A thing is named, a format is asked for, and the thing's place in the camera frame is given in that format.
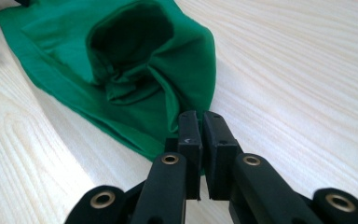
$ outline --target table surface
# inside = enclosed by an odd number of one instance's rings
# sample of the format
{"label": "table surface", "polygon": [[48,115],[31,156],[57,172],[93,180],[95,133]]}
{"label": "table surface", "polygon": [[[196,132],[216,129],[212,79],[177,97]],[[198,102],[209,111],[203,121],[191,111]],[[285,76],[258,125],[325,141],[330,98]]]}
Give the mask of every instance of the table surface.
{"label": "table surface", "polygon": [[[297,192],[358,198],[358,1],[176,1],[214,35],[221,114]],[[6,7],[0,1],[0,8]],[[36,88],[0,30],[0,223],[63,223],[93,187],[128,190],[151,162]],[[186,223],[231,223],[188,201]]]}

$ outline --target wood grain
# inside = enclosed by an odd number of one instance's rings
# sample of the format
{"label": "wood grain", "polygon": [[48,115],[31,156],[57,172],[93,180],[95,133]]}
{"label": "wood grain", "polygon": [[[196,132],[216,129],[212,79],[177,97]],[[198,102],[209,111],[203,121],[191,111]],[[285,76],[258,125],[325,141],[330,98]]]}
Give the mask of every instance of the wood grain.
{"label": "wood grain", "polygon": [[[211,110],[242,149],[307,197],[358,198],[358,1],[176,2],[213,32]],[[150,165],[37,89],[0,31],[0,223],[63,223],[87,190],[130,189]],[[201,198],[186,223],[231,222],[204,179]]]}

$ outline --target green cloth bag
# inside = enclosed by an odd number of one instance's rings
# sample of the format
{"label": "green cloth bag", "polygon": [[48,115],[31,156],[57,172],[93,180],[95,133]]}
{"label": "green cloth bag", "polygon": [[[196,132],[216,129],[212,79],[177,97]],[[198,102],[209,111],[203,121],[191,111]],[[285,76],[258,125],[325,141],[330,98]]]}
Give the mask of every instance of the green cloth bag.
{"label": "green cloth bag", "polygon": [[38,88],[149,160],[211,104],[213,36],[173,0],[34,0],[0,26]]}

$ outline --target wooden table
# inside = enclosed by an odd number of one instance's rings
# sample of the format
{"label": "wooden table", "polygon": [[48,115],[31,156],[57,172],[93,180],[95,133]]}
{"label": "wooden table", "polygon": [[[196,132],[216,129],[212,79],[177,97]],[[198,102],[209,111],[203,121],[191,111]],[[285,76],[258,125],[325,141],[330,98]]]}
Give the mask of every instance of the wooden table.
{"label": "wooden table", "polygon": [[[243,150],[305,196],[333,187],[358,198],[358,2],[177,4],[213,32],[211,110]],[[150,166],[37,89],[0,30],[0,223],[63,223],[89,189],[128,190]],[[227,202],[207,194],[202,178],[186,223],[230,223]]]}

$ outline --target black plastic part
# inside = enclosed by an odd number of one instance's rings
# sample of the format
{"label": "black plastic part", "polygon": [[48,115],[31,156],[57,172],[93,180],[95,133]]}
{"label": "black plastic part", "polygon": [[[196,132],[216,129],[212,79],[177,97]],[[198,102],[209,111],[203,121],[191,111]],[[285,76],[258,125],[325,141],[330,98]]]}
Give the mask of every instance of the black plastic part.
{"label": "black plastic part", "polygon": [[30,6],[30,2],[31,2],[31,0],[14,0],[14,1],[20,3],[23,7]]}
{"label": "black plastic part", "polygon": [[132,189],[125,192],[125,205],[122,209],[122,213],[127,218],[127,223],[130,223],[132,214],[135,211],[136,204],[138,203],[139,197],[141,195],[142,189],[144,188],[145,182],[138,184]]}
{"label": "black plastic part", "polygon": [[179,115],[177,151],[186,157],[186,198],[200,200],[200,175],[202,168],[202,140],[196,111]]}
{"label": "black plastic part", "polygon": [[164,152],[177,152],[178,151],[178,139],[166,138]]}
{"label": "black plastic part", "polygon": [[262,157],[241,153],[234,177],[259,223],[322,223]]}
{"label": "black plastic part", "polygon": [[168,152],[156,157],[131,223],[185,223],[186,158]]}
{"label": "black plastic part", "polygon": [[203,115],[202,138],[209,197],[228,201],[233,183],[231,168],[241,148],[223,117],[213,112]]}
{"label": "black plastic part", "polygon": [[[103,192],[112,192],[114,200],[112,203],[107,203],[106,195],[97,197],[98,194]],[[95,208],[91,206],[92,198],[97,197],[96,203],[107,203],[106,207]],[[66,219],[66,224],[86,224],[86,223],[100,223],[100,224],[118,224],[126,223],[127,214],[123,212],[125,205],[125,194],[121,189],[100,186],[87,192],[80,201],[76,204],[74,209]]]}
{"label": "black plastic part", "polygon": [[307,205],[307,207],[311,208],[312,207],[312,200],[307,198],[306,196],[299,194],[298,196],[300,196],[300,198],[302,199],[302,201]]}
{"label": "black plastic part", "polygon": [[248,203],[242,195],[241,189],[233,185],[228,211],[234,224],[257,224]]}
{"label": "black plastic part", "polygon": [[319,189],[312,207],[325,223],[358,223],[358,200],[339,189]]}

